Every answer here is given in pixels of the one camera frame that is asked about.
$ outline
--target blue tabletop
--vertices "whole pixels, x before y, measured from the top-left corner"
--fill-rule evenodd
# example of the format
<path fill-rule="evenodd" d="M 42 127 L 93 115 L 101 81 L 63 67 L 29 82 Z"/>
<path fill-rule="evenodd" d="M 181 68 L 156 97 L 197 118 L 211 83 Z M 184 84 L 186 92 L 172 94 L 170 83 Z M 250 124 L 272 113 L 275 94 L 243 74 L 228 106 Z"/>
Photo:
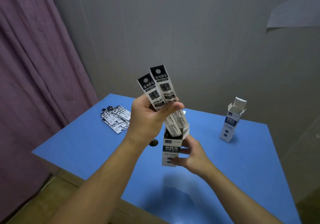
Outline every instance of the blue tabletop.
<path fill-rule="evenodd" d="M 101 121 L 101 109 L 133 98 L 109 94 L 33 153 L 88 179 L 112 154 L 126 131 L 116 134 Z M 225 116 L 186 109 L 190 134 L 210 160 L 251 198 L 286 224 L 300 224 L 267 125 L 240 120 L 230 143 L 219 139 Z M 210 187 L 183 167 L 164 167 L 162 143 L 148 146 L 139 158 L 122 199 L 169 223 L 233 223 Z"/>

